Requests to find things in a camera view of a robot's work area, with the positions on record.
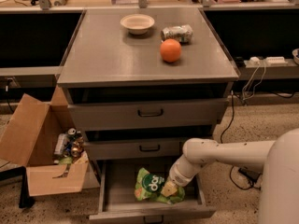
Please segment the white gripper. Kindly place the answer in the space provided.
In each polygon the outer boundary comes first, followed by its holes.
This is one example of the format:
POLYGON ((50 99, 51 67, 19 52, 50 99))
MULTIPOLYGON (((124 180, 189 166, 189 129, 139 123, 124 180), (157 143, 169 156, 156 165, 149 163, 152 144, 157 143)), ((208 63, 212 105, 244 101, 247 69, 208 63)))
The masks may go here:
POLYGON ((179 187, 187 186, 192 179, 199 173, 200 165, 191 163, 186 159, 178 159, 170 168, 169 177, 162 190, 161 194, 164 197, 174 195, 179 187))

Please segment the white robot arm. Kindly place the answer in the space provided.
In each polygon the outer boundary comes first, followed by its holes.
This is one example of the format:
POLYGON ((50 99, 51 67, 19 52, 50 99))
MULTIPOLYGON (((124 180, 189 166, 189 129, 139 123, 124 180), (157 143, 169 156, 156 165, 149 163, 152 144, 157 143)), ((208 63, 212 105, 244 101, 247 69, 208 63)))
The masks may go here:
POLYGON ((162 194, 174 194, 216 161, 263 175, 258 224, 299 224, 299 129, 274 141, 220 144, 191 138, 170 168, 162 194))

